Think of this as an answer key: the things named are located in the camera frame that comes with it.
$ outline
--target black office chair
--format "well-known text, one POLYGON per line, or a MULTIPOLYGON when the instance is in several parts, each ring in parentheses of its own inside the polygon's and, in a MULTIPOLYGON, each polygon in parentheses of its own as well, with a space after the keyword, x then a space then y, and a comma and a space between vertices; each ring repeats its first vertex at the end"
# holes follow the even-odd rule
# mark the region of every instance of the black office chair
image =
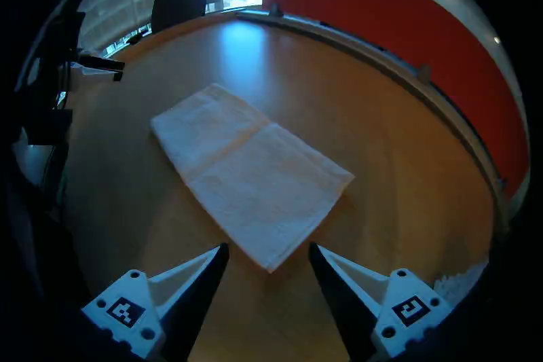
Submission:
POLYGON ((201 17, 207 0, 155 0, 151 13, 151 30, 156 34, 176 24, 201 17))

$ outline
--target red partition panel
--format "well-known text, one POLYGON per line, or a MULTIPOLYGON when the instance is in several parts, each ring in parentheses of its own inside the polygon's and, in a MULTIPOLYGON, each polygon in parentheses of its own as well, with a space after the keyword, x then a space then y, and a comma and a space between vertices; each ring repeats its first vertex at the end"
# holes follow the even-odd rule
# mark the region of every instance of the red partition panel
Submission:
POLYGON ((432 68, 434 82, 484 140, 508 198, 529 168, 527 137, 500 70, 477 38, 433 0, 263 0, 287 14, 330 24, 379 45, 415 67, 432 68))

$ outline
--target white towel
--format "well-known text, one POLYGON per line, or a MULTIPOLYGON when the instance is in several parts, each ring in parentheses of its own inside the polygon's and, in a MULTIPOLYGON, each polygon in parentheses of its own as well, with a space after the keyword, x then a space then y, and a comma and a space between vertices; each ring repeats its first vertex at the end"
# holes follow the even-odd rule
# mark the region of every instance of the white towel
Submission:
POLYGON ((354 178, 216 84, 154 117, 151 127, 202 206, 270 273, 354 178))

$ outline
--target round table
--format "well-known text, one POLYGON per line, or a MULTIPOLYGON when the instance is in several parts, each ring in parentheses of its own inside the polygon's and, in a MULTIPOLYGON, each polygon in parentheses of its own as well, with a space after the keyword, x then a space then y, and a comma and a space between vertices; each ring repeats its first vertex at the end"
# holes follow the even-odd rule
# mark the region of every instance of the round table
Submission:
POLYGON ((98 295, 126 270, 153 276, 229 242, 149 127, 219 83, 356 178, 273 274, 230 244, 191 360, 346 361, 309 241, 382 274, 405 267, 432 283, 487 256, 489 188, 450 129, 374 67, 280 28, 209 18, 144 39, 124 56, 121 82, 81 85, 71 96, 66 219, 81 268, 98 295))

